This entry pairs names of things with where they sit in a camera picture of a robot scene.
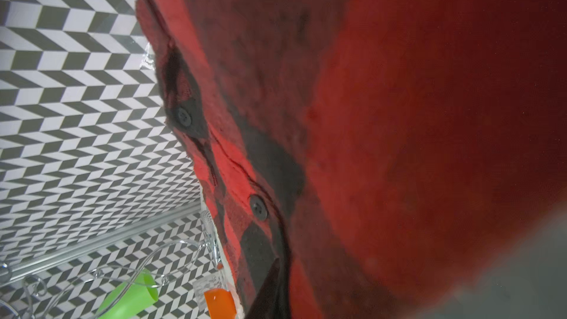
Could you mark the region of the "red black plaid shirt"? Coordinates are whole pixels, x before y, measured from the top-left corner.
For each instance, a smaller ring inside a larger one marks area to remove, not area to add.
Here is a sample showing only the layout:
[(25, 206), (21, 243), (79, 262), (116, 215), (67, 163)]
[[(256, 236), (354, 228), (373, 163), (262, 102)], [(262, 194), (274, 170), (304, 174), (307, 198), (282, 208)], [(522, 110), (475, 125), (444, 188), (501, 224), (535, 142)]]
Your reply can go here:
[(407, 318), (566, 209), (566, 0), (137, 0), (248, 318)]

